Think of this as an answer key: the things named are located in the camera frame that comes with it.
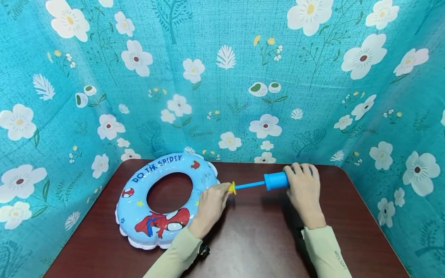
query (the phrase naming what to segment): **red cartoon heart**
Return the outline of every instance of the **red cartoon heart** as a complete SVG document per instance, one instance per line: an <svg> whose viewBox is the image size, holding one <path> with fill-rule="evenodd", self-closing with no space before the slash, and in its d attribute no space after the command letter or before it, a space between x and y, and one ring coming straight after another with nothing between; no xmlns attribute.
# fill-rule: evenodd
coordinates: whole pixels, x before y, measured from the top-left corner
<svg viewBox="0 0 445 278"><path fill-rule="evenodd" d="M190 165L190 168L192 169L198 169L201 166L201 164L199 164L199 162L197 162L196 160L193 160L193 164Z"/></svg>

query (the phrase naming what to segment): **sleeve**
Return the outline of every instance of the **sleeve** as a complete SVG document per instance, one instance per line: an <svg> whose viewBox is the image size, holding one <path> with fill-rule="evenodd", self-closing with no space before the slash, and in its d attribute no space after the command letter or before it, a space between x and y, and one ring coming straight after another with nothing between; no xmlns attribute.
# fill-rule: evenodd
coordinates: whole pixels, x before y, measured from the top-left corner
<svg viewBox="0 0 445 278"><path fill-rule="evenodd" d="M330 226L301 231L319 278L352 278Z"/></svg>
<svg viewBox="0 0 445 278"><path fill-rule="evenodd" d="M201 243L202 240L195 238L188 227L182 229L143 278L179 278L196 259Z"/></svg>

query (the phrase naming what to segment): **hand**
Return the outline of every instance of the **hand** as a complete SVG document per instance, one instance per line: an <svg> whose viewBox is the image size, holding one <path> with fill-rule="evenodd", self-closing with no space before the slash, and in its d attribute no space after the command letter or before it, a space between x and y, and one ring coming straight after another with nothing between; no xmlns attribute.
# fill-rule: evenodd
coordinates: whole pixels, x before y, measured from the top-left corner
<svg viewBox="0 0 445 278"><path fill-rule="evenodd" d="M221 217L226 208L231 183L225 182L210 187L199 197L198 212L189 226L189 231L198 239L203 239Z"/></svg>
<svg viewBox="0 0 445 278"><path fill-rule="evenodd" d="M326 220L320 207L320 176L317 168L312 164L293 163L291 167L285 166L284 172L290 184L287 195L303 224L308 229L325 227Z"/></svg>

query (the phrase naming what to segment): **person's left hand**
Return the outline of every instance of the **person's left hand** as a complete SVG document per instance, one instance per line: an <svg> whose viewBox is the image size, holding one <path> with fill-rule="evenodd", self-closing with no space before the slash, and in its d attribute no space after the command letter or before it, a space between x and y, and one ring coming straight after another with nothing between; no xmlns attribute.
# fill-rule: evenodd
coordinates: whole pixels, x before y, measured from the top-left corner
<svg viewBox="0 0 445 278"><path fill-rule="evenodd" d="M217 184L201 193L198 212L189 226L189 231L198 239L203 239L221 217L226 208L231 183Z"/></svg>

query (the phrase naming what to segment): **yellow nozzle tip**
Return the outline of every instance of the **yellow nozzle tip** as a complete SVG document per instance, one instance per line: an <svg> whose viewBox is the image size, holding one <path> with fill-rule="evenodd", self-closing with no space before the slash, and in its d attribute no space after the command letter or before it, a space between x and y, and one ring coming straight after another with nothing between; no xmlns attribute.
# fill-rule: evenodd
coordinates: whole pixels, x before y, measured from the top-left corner
<svg viewBox="0 0 445 278"><path fill-rule="evenodd" d="M229 189L227 190L229 192L232 192L236 195L236 189L235 189L235 182L233 181L232 184L229 186Z"/></svg>

